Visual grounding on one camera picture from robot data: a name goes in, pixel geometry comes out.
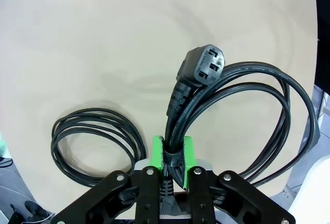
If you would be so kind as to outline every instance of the table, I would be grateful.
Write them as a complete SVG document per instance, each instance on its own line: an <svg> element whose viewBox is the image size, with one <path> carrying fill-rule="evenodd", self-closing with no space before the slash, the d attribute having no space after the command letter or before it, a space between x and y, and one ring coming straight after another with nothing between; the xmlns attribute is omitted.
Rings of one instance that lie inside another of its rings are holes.
<svg viewBox="0 0 330 224"><path fill-rule="evenodd" d="M115 109L137 124L150 155L152 137L164 134L176 72L197 46L218 46L227 64L274 64L310 94L314 83L315 0L0 0L0 30L1 132L35 199L53 212L88 190L55 166L54 122L85 107ZM265 75L242 80L278 88ZM298 152L307 111L294 91L291 99L287 144L262 176ZM241 172L266 144L280 109L265 93L236 94L203 113L187 135L216 173ZM93 175L129 165L118 146L92 135L69 137L61 149ZM260 190L278 193L288 175Z"/></svg>

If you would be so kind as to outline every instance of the coiled cable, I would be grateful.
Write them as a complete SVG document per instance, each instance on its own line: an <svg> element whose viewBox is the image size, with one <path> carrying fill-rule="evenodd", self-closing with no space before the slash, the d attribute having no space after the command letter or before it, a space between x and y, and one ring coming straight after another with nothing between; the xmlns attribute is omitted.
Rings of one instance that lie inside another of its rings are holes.
<svg viewBox="0 0 330 224"><path fill-rule="evenodd" d="M101 126L102 124L110 124L114 129ZM88 108L72 112L55 122L52 129L51 153L56 166L70 179L84 186L92 187L103 178L86 175L72 168L58 149L58 144L63 138L77 133L99 135L115 142L130 159L131 168L127 172L129 174L137 161L146 158L145 146L137 128L122 114L104 108ZM110 133L123 139L132 148L133 154Z"/></svg>
<svg viewBox="0 0 330 224"><path fill-rule="evenodd" d="M222 89L222 87L231 81L252 73L263 73L274 76L279 82L283 93L280 93L269 85L256 82L235 84ZM318 129L316 128L317 120L308 94L297 81L273 65L263 62L240 62L225 66L221 77L217 82L209 86L202 86L198 88L192 97L188 99L185 108L183 108L183 111L178 115L179 117L176 120L173 120L173 118L168 119L167 130L165 132L167 134L165 137L166 145L172 152L179 150L183 144L183 137L192 122L203 111L217 101L229 95L248 90L267 92L280 101L282 111L275 130L260 155L244 172L240 173L240 175L248 182L251 182L274 161L287 140L291 123L290 86L300 95L307 107L309 114L309 135L303 149L287 165L271 175L253 183L256 187L260 186L281 175L296 164L302 156L308 152L314 139L318 137ZM180 167L168 167L168 171L176 183L180 187L183 187L184 175L182 173L182 169Z"/></svg>

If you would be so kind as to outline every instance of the plug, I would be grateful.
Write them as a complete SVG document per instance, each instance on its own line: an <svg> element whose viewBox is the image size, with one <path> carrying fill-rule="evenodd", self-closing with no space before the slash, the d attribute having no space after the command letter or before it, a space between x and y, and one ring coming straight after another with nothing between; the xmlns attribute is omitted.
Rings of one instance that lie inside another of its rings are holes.
<svg viewBox="0 0 330 224"><path fill-rule="evenodd" d="M189 51L177 73L176 80L192 88L211 85L220 78L225 59L222 51L206 45Z"/></svg>
<svg viewBox="0 0 330 224"><path fill-rule="evenodd" d="M189 51L177 73L177 82L171 95L167 116L176 119L195 90L202 85L216 82L224 66L222 51L213 45Z"/></svg>

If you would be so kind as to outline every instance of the screw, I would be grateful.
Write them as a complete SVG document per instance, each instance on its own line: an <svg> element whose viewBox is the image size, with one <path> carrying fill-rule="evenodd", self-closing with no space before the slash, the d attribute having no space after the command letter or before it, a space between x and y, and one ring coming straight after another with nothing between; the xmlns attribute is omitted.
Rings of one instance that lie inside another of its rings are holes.
<svg viewBox="0 0 330 224"><path fill-rule="evenodd" d="M223 179L226 180L226 181L230 181L232 179L232 176L230 176L229 174L225 174L223 176Z"/></svg>
<svg viewBox="0 0 330 224"><path fill-rule="evenodd" d="M194 173L197 174L197 175L199 175L199 174L202 173L202 170L201 170L200 168L196 168L196 169L194 170Z"/></svg>
<svg viewBox="0 0 330 224"><path fill-rule="evenodd" d="M148 174L148 175L152 175L152 174L154 174L154 169L152 169L152 168L148 169L148 170L146 171L146 174Z"/></svg>
<svg viewBox="0 0 330 224"><path fill-rule="evenodd" d="M124 180L124 176L123 175L118 175L117 176L117 181L123 181Z"/></svg>

